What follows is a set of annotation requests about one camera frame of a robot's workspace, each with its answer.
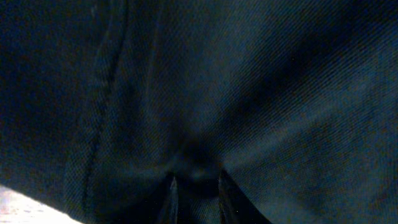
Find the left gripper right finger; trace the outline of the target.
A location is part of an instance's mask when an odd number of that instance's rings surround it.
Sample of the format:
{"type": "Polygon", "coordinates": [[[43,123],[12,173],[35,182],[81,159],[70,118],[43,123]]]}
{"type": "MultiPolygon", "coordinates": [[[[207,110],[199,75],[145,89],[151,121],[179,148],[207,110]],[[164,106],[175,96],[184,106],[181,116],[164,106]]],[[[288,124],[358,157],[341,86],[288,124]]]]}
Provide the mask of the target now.
{"type": "Polygon", "coordinates": [[[272,224],[225,170],[220,172],[218,190],[221,224],[272,224]]]}

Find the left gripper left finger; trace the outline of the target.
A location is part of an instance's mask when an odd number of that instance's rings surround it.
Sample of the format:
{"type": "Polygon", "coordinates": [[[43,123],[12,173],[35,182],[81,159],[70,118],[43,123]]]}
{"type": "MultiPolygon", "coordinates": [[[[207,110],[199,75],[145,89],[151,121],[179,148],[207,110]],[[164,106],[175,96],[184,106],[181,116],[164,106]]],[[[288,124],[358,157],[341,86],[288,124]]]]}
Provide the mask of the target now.
{"type": "Polygon", "coordinates": [[[136,224],[176,224],[178,217],[178,184],[174,175],[167,178],[158,188],[134,209],[136,224]]]}

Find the black t-shirt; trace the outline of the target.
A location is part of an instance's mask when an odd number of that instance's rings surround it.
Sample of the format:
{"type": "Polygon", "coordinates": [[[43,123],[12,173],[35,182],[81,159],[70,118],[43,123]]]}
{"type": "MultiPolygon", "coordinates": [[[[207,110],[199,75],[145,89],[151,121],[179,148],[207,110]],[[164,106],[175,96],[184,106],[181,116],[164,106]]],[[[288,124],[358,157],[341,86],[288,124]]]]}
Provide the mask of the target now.
{"type": "Polygon", "coordinates": [[[1,184],[82,223],[397,222],[396,0],[3,0],[1,184]]]}

